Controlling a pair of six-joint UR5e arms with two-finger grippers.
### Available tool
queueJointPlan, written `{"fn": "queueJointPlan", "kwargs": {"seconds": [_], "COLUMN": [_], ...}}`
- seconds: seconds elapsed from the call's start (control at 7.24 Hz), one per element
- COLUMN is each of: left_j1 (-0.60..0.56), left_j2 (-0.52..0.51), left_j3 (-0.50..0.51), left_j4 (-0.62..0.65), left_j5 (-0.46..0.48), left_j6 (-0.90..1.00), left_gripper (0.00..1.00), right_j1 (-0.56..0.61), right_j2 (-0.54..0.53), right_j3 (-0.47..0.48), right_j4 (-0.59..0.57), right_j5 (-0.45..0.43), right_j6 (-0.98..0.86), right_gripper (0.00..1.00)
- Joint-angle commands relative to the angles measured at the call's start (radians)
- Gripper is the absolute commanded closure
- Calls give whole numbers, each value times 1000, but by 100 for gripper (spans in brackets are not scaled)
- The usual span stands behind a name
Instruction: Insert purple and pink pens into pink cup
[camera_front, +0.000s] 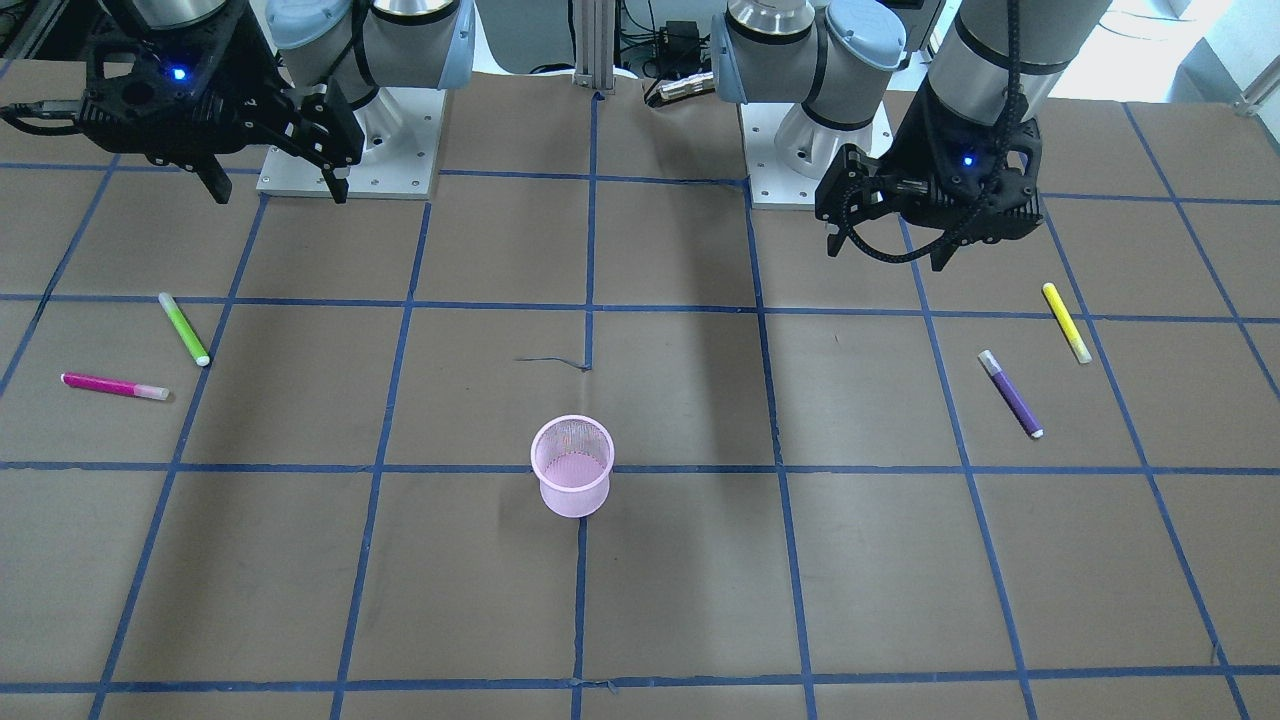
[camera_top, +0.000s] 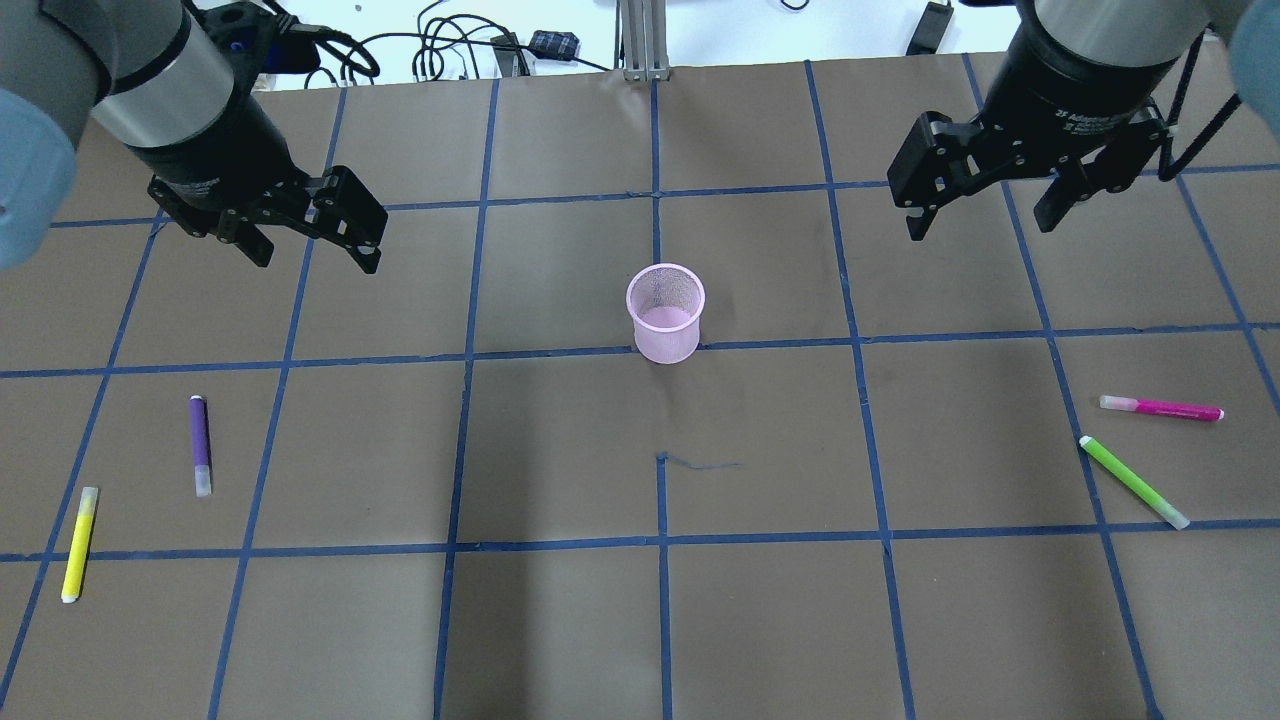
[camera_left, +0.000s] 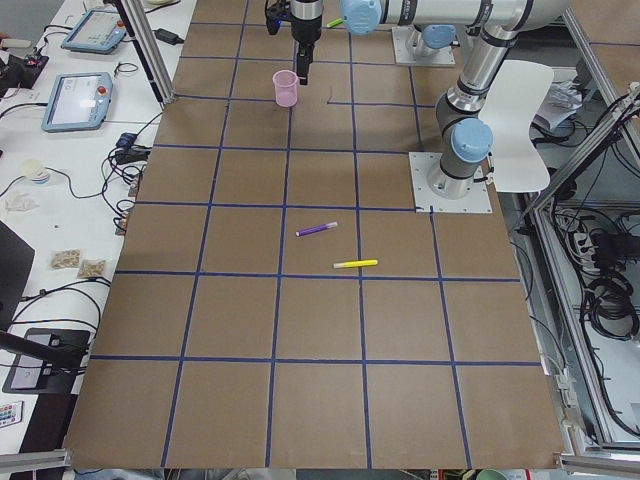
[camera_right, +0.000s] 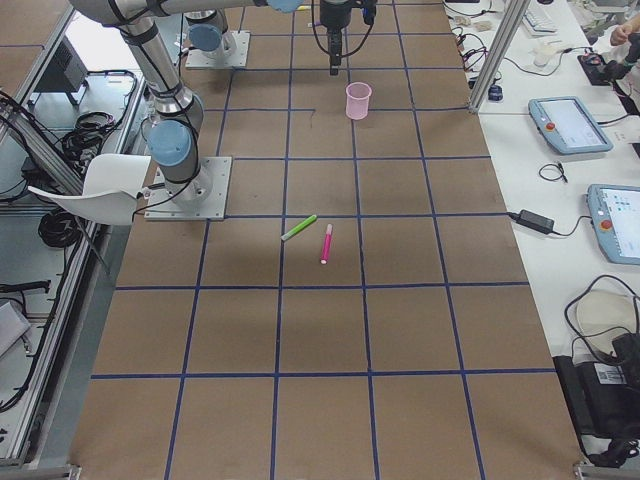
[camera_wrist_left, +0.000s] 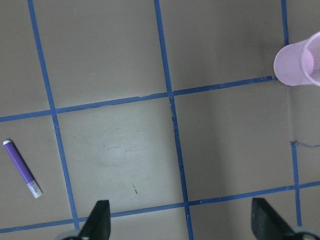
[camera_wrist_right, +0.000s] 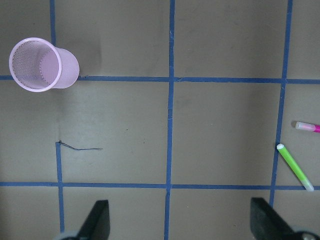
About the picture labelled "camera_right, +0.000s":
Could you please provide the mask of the person's hand at desk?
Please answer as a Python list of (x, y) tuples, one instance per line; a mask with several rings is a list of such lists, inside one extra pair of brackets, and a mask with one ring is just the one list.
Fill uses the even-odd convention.
[(630, 23), (623, 23), (615, 27), (610, 34), (610, 44), (620, 46), (628, 41), (629, 35), (634, 32), (634, 27)]

